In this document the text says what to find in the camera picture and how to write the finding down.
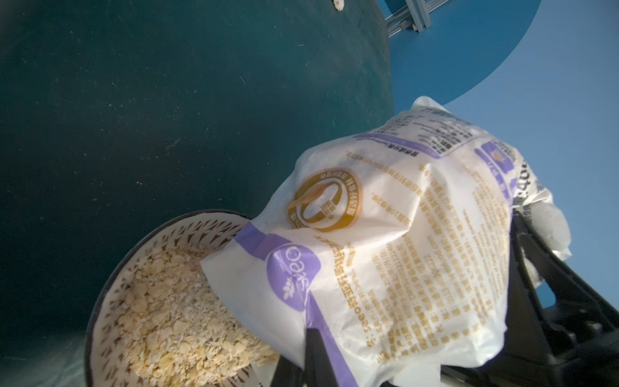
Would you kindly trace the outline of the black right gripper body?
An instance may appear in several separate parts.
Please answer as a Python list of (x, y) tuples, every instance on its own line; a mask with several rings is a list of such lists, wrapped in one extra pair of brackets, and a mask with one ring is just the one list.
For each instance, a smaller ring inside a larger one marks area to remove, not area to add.
[(616, 386), (618, 312), (557, 258), (525, 218), (510, 232), (505, 345), (485, 365), (444, 366), (469, 386)]

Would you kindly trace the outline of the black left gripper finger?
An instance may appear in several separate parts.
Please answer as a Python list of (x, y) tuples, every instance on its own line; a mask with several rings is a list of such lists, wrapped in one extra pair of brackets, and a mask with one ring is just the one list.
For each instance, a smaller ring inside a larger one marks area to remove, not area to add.
[(334, 370), (318, 329), (306, 330), (305, 365), (300, 368), (282, 356), (277, 363), (270, 386), (334, 387)]

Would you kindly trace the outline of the white purple oats bag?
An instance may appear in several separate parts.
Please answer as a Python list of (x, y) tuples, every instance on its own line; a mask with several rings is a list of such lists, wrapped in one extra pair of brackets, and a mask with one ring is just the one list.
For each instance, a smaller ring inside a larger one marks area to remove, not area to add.
[(378, 386), (501, 351), (514, 213), (569, 258), (564, 213), (522, 154), (421, 97), (381, 127), (306, 150), (201, 267), (285, 359), (303, 366), (317, 331), (339, 385)]

